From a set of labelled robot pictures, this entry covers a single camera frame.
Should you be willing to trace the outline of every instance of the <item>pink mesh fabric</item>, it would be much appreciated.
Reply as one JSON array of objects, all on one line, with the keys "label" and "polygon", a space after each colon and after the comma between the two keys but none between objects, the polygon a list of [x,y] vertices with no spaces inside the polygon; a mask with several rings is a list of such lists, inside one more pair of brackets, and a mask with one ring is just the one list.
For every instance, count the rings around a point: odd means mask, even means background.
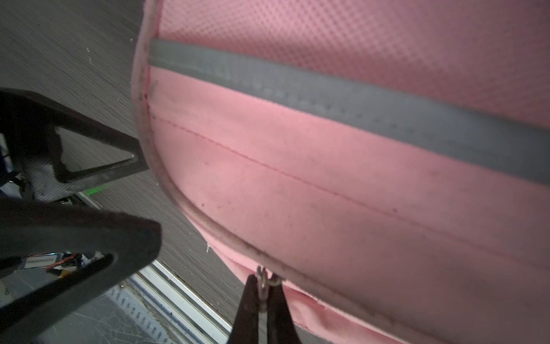
[{"label": "pink mesh fabric", "polygon": [[549,337],[549,188],[147,64],[159,36],[550,127],[544,3],[158,3],[134,63],[142,147],[239,278],[284,275],[294,319],[338,344]]},{"label": "pink mesh fabric", "polygon": [[159,36],[550,128],[546,0],[164,0]]}]

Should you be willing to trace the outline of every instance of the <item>black triangular bracket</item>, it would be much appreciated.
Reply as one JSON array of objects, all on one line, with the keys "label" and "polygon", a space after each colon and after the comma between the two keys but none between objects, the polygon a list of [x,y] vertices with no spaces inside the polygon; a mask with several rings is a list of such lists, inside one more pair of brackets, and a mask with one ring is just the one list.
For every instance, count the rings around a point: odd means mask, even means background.
[{"label": "black triangular bracket", "polygon": [[[30,183],[34,199],[53,201],[148,169],[139,141],[38,93],[0,89],[1,131],[12,163]],[[108,165],[69,171],[56,128],[130,152]]]}]

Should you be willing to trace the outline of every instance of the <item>pink fabric bag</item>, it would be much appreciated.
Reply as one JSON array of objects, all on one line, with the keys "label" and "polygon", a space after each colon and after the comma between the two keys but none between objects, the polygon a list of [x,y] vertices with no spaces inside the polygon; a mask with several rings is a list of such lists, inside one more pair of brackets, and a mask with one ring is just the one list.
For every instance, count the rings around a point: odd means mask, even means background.
[{"label": "pink fabric bag", "polygon": [[147,0],[142,148],[227,266],[284,276],[316,335],[545,343],[549,18],[535,0]]}]

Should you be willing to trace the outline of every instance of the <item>gray reflective strip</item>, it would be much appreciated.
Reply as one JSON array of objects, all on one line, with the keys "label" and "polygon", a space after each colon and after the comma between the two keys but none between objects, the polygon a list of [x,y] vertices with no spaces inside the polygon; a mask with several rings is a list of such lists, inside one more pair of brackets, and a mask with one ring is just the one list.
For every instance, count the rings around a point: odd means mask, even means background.
[{"label": "gray reflective strip", "polygon": [[550,185],[550,131],[254,57],[153,40],[155,67]]}]

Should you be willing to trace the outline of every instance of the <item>green led light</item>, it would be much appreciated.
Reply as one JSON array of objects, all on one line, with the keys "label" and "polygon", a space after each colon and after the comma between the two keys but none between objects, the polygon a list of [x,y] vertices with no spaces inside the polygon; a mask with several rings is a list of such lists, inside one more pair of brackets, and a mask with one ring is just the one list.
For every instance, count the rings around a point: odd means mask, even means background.
[{"label": "green led light", "polygon": [[91,196],[95,193],[98,193],[98,192],[103,191],[103,190],[108,189],[108,188],[109,188],[108,184],[101,184],[101,185],[98,185],[98,186],[93,187],[91,189],[85,190],[84,193],[88,196]]}]

